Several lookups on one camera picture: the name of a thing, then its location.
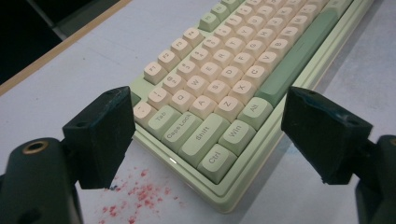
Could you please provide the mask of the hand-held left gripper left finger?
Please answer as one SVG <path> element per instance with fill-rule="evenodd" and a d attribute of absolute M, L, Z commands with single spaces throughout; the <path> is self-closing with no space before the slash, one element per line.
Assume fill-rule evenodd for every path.
<path fill-rule="evenodd" d="M 102 93 L 63 126 L 64 142 L 75 154 L 82 189 L 111 186 L 134 131 L 127 86 Z"/>

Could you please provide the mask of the dark metal stand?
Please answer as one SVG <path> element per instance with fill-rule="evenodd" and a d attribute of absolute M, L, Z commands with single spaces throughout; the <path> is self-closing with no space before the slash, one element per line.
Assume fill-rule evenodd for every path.
<path fill-rule="evenodd" d="M 62 40 L 120 0 L 25 0 Z"/>

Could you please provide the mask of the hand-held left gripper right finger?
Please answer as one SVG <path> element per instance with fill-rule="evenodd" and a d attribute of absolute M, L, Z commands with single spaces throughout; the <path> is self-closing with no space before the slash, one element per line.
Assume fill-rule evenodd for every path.
<path fill-rule="evenodd" d="M 372 128 L 315 91 L 288 89 L 281 130 L 326 184 L 345 185 L 353 175 L 374 183 L 368 140 Z"/>

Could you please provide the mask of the green and cream keyboard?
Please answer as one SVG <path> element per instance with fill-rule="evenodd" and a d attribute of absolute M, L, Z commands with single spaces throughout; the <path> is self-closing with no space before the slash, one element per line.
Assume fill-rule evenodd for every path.
<path fill-rule="evenodd" d="M 220 0 L 133 82 L 135 139 L 232 211 L 373 1 Z"/>

